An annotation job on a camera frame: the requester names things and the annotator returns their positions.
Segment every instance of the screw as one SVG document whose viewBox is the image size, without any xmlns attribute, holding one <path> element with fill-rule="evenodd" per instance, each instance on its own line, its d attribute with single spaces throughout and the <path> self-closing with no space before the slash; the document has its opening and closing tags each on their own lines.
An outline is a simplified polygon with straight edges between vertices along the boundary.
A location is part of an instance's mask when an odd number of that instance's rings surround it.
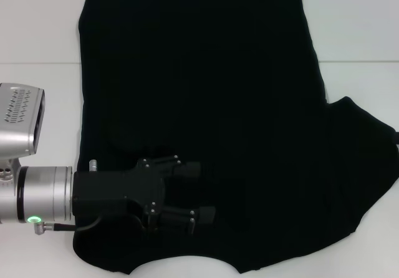
<svg viewBox="0 0 399 278">
<path fill-rule="evenodd" d="M 97 171 L 97 160 L 89 161 L 89 171 L 96 172 Z"/>
</svg>

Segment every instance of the black cloth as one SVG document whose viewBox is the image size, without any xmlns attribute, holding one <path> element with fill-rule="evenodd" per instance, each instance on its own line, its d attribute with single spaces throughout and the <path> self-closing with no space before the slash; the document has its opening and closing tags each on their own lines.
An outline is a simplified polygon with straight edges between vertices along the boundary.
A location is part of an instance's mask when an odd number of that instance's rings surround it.
<svg viewBox="0 0 399 278">
<path fill-rule="evenodd" d="M 395 131 L 347 97 L 327 104 L 301 0 L 86 0 L 79 32 L 79 171 L 179 154 L 205 171 L 167 203 L 217 209 L 193 237 L 137 239 L 127 219 L 77 232 L 92 265 L 259 269 L 348 236 L 399 177 Z"/>
</svg>

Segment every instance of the white surface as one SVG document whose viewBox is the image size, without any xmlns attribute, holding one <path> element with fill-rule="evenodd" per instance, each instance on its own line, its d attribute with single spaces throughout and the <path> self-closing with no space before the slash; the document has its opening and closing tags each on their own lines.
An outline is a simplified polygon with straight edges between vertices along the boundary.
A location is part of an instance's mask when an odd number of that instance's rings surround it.
<svg viewBox="0 0 399 278">
<path fill-rule="evenodd" d="M 303 2 L 319 60 L 399 60 L 399 0 Z M 0 0 L 0 62 L 79 62 L 83 3 Z"/>
<path fill-rule="evenodd" d="M 22 159 L 24 165 L 76 167 L 82 105 L 76 28 L 83 1 L 0 0 L 0 82 L 46 90 L 39 149 L 36 156 Z M 304 0 L 304 6 L 320 60 L 399 60 L 399 14 L 393 10 L 399 0 Z M 320 68 L 331 102 L 351 96 L 399 130 L 399 63 L 322 63 Z M 396 183 L 364 217 L 355 234 L 309 256 L 243 276 L 399 277 L 398 207 Z M 28 224 L 0 225 L 0 276 L 47 274 L 126 277 L 81 261 L 73 252 L 69 232 L 38 237 Z M 220 261 L 179 257 L 143 265 L 132 276 L 223 278 L 238 274 Z"/>
</svg>

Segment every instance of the cable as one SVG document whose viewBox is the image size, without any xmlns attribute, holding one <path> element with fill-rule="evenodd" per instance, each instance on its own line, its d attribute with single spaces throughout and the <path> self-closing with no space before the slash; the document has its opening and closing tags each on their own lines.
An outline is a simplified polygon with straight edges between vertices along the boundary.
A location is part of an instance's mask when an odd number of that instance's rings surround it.
<svg viewBox="0 0 399 278">
<path fill-rule="evenodd" d="M 101 217 L 98 217 L 97 220 L 95 220 L 92 224 L 87 225 L 87 226 L 83 226 L 83 227 L 79 227 L 76 229 L 76 231 L 85 231 L 85 230 L 89 230 L 92 229 L 94 226 L 96 226 L 99 222 L 101 221 Z"/>
<path fill-rule="evenodd" d="M 75 230 L 76 230 L 75 225 L 54 223 L 54 231 L 75 231 Z"/>
</svg>

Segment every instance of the green indicator light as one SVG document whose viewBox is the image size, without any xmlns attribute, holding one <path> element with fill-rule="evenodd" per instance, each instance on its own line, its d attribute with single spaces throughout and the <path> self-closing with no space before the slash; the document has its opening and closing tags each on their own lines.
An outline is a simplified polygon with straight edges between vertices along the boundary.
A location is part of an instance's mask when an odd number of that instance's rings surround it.
<svg viewBox="0 0 399 278">
<path fill-rule="evenodd" d="M 32 216 L 32 217 L 29 217 L 29 218 L 27 219 L 27 221 L 28 221 L 29 223 L 38 223 L 38 222 L 41 222 L 42 219 L 39 218 L 39 217 L 37 217 L 37 216 Z"/>
</svg>

